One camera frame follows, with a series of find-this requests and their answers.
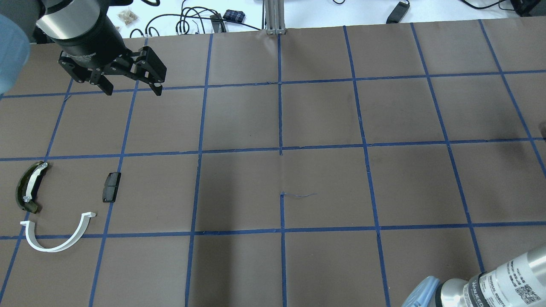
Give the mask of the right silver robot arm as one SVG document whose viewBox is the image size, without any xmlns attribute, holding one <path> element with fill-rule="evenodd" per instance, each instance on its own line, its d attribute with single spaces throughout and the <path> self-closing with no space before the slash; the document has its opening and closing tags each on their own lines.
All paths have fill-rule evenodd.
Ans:
<svg viewBox="0 0 546 307">
<path fill-rule="evenodd" d="M 544 307 L 546 246 L 543 243 L 470 280 L 440 282 L 428 276 L 409 294 L 403 307 Z"/>
</svg>

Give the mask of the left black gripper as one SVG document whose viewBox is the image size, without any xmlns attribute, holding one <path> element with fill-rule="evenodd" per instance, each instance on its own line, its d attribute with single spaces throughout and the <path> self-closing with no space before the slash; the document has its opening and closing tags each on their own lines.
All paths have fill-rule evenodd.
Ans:
<svg viewBox="0 0 546 307">
<path fill-rule="evenodd" d="M 124 75 L 149 86 L 156 96 L 162 95 L 167 68 L 152 47 L 143 46 L 131 51 L 125 46 L 120 33 L 106 15 L 94 19 L 85 32 L 61 39 L 51 36 L 60 45 L 58 60 L 70 77 L 78 82 L 89 82 L 111 96 L 113 84 L 108 75 Z"/>
</svg>

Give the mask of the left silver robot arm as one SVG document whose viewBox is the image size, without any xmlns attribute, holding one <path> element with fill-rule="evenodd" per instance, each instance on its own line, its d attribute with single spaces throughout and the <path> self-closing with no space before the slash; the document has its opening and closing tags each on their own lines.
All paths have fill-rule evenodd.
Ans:
<svg viewBox="0 0 546 307">
<path fill-rule="evenodd" d="M 58 63 L 78 82 L 110 96 L 109 75 L 148 84 L 162 95 L 167 68 L 148 46 L 131 51 L 107 12 L 130 0 L 3 0 L 1 2 L 1 93 L 10 91 L 30 55 L 35 29 L 61 48 Z"/>
</svg>

